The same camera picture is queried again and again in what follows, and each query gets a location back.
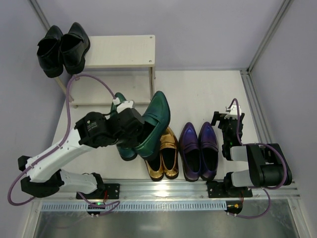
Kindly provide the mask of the black loafer shoe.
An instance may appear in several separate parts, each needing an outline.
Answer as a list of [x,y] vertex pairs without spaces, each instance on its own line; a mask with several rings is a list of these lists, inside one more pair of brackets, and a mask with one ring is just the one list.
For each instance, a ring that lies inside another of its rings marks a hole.
[[66,71],[71,74],[79,74],[85,67],[85,55],[90,49],[90,39],[84,28],[74,22],[68,33],[61,39],[60,53]]
[[38,43],[37,58],[48,78],[56,78],[63,73],[63,62],[59,50],[62,37],[60,28],[53,25]]

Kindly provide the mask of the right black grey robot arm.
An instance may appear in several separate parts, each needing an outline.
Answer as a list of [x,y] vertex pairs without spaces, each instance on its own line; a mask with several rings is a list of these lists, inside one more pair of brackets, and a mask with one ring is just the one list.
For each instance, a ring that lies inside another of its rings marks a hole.
[[238,197],[248,193],[251,187],[274,188],[292,183],[292,172],[277,143],[241,145],[244,113],[240,119],[230,114],[214,112],[211,125],[219,122],[222,132],[222,155],[228,161],[246,162],[248,168],[239,172],[227,172],[221,183],[224,194]]

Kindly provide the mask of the green loafer shoe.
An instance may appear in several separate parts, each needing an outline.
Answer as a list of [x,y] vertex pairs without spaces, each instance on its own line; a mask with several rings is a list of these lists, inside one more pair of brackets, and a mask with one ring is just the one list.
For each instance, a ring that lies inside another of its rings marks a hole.
[[[121,101],[126,100],[124,95],[120,92],[115,93],[115,98],[119,98]],[[117,114],[116,112],[113,112],[110,114],[110,117]],[[132,149],[132,147],[127,147],[127,146],[117,146],[117,150],[119,152],[120,157],[125,160],[125,161],[131,161],[136,158],[137,154],[136,152]]]
[[170,108],[162,91],[155,92],[142,119],[145,124],[134,150],[145,161],[152,161],[159,152],[160,138],[170,123]]

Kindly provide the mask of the gold loafer shoe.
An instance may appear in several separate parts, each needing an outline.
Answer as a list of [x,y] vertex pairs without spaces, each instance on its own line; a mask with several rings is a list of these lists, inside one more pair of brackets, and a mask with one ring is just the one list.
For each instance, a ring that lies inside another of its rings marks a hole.
[[163,172],[168,179],[176,179],[179,175],[178,151],[177,138],[168,127],[160,138],[159,150]]
[[152,181],[160,181],[163,179],[164,171],[159,157],[153,161],[145,161],[145,164]]

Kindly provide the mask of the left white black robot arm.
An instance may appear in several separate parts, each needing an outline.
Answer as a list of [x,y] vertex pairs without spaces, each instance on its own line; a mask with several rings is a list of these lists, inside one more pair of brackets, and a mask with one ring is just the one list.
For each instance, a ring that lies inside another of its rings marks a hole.
[[98,112],[86,114],[64,140],[35,157],[18,159],[20,170],[27,170],[26,177],[20,181],[21,190],[36,198],[57,192],[76,192],[87,199],[101,198],[106,190],[101,175],[70,173],[63,166],[99,147],[136,146],[144,124],[134,108],[124,109],[110,118]]

